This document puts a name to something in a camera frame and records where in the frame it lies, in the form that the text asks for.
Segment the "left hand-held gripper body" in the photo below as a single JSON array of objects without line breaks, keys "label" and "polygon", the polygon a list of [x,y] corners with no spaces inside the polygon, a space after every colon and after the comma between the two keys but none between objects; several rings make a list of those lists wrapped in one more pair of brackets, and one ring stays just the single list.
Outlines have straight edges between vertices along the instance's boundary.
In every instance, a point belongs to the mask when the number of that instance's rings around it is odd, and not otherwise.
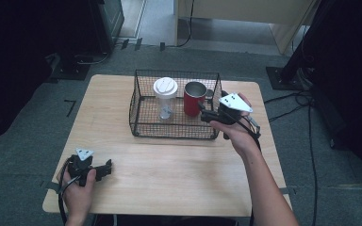
[{"label": "left hand-held gripper body", "polygon": [[76,148],[75,154],[70,158],[68,171],[71,178],[75,178],[80,186],[86,184],[88,173],[92,169],[93,154],[94,151]]}]

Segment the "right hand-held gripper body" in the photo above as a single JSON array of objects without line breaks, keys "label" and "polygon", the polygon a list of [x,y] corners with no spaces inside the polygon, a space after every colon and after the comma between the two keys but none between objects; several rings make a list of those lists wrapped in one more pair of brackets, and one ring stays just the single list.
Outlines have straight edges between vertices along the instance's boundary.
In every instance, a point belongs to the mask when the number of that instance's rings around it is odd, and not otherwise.
[{"label": "right hand-held gripper body", "polygon": [[241,113],[252,113],[253,109],[237,94],[227,92],[222,93],[218,107],[219,122],[233,124],[240,120]]}]

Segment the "red metal cup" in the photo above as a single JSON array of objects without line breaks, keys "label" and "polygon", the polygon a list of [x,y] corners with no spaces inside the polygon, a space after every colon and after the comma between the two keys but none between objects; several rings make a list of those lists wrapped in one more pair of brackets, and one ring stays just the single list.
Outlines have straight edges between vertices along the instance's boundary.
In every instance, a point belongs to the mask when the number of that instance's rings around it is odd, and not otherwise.
[{"label": "red metal cup", "polygon": [[206,98],[207,88],[198,81],[190,81],[184,88],[184,113],[190,117],[196,117],[200,113],[198,103],[203,103]]}]

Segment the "black wire mesh basket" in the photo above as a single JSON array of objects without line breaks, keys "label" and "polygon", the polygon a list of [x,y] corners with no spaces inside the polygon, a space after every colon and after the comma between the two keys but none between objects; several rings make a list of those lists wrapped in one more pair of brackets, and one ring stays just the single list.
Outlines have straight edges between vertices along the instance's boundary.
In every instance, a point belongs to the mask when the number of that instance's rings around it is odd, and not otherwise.
[{"label": "black wire mesh basket", "polygon": [[[157,79],[170,77],[178,85],[173,101],[173,114],[167,120],[158,116],[158,98],[153,86]],[[207,122],[184,113],[184,88],[190,81],[203,83],[212,89],[214,95],[206,97],[203,104],[206,110],[216,111],[222,97],[222,83],[218,73],[182,71],[135,70],[134,91],[129,108],[129,125],[135,137],[215,139],[219,134]]]}]

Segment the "clear cup with white lid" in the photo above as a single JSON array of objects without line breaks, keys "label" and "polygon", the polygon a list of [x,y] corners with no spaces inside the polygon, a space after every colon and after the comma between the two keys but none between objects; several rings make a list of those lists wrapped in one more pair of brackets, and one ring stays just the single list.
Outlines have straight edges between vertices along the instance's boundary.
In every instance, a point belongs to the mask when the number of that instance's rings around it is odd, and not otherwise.
[{"label": "clear cup with white lid", "polygon": [[173,101],[178,91],[176,81],[170,77],[161,77],[154,83],[153,90],[158,98],[158,116],[162,120],[169,119],[173,114]]}]

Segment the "person's right hand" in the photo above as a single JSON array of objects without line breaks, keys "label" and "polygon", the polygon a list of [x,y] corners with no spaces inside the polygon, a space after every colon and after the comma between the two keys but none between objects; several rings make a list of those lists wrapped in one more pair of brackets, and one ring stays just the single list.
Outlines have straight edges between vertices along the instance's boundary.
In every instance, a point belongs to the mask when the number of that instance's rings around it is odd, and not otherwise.
[{"label": "person's right hand", "polygon": [[249,116],[250,113],[242,112],[240,120],[236,123],[224,124],[218,121],[209,123],[214,129],[228,135],[234,149],[242,159],[253,159],[255,155],[260,155],[254,138],[249,134],[251,131],[251,125],[248,122]]}]

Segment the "person's left hand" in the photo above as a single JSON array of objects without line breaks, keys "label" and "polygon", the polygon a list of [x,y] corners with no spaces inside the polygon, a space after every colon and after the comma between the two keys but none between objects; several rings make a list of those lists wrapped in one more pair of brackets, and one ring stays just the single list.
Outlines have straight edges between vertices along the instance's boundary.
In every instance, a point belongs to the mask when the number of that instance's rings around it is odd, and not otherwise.
[{"label": "person's left hand", "polygon": [[92,205],[96,170],[89,171],[84,186],[71,184],[64,191],[63,199],[68,210],[68,216],[88,216]]}]

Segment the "black angled floor tape mark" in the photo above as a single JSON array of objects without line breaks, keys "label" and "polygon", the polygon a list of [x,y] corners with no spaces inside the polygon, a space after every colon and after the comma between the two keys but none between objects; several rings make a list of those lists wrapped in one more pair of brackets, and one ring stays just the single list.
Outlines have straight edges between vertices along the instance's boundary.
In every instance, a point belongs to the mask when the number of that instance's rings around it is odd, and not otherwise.
[{"label": "black angled floor tape mark", "polygon": [[69,110],[68,110],[68,113],[66,115],[66,117],[69,118],[71,116],[73,110],[74,110],[75,105],[76,105],[76,100],[64,100],[64,102],[71,105]]}]

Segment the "light wooden desk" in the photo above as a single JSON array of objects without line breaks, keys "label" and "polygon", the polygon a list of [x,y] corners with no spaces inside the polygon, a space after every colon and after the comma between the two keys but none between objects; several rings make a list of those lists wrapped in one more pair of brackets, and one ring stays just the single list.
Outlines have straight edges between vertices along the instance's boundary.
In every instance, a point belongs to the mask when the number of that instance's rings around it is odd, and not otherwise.
[{"label": "light wooden desk", "polygon": [[321,0],[173,0],[175,26],[182,17],[269,24],[280,54],[302,25],[310,25]]}]

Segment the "dark curtain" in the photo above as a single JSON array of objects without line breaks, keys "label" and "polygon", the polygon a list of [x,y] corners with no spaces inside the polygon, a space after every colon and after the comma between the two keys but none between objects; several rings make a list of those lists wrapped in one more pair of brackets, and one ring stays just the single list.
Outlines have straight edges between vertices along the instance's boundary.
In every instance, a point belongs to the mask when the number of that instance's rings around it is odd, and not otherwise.
[{"label": "dark curtain", "polygon": [[311,31],[314,83],[345,123],[338,138],[362,159],[362,0],[324,0]]},{"label": "dark curtain", "polygon": [[82,0],[0,0],[0,136],[51,75],[46,57],[73,66]]}]

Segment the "black cabinet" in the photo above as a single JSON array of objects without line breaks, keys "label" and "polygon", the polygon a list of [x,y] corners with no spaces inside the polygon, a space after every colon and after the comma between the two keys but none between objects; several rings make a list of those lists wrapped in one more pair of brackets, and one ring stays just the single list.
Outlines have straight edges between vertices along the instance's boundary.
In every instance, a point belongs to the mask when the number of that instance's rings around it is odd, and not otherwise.
[{"label": "black cabinet", "polygon": [[89,0],[101,53],[110,54],[121,32],[124,16],[121,0]]}]

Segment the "black stand base plate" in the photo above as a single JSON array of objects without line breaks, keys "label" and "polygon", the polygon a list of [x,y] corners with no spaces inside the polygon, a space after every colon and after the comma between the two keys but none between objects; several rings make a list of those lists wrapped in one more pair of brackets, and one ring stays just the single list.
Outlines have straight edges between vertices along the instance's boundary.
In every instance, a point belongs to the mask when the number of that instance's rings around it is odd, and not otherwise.
[{"label": "black stand base plate", "polygon": [[298,69],[290,78],[286,79],[283,74],[283,69],[278,67],[267,67],[267,76],[271,82],[271,87],[277,90],[306,90],[308,86],[302,78],[303,72]]},{"label": "black stand base plate", "polygon": [[74,54],[54,53],[49,61],[52,68],[51,80],[80,80],[83,81],[90,69],[86,62],[80,62]]}]

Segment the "black stand post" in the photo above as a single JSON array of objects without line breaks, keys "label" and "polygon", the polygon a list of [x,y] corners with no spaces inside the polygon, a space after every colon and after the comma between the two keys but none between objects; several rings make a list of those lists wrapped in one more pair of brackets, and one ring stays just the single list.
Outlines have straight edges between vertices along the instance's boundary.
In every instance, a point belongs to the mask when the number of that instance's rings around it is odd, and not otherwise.
[{"label": "black stand post", "polygon": [[312,25],[287,65],[283,68],[286,79],[290,79],[299,68],[314,65],[315,60],[319,57],[318,52],[321,49],[321,43],[327,40],[326,35],[332,28],[337,1],[321,0]]}]

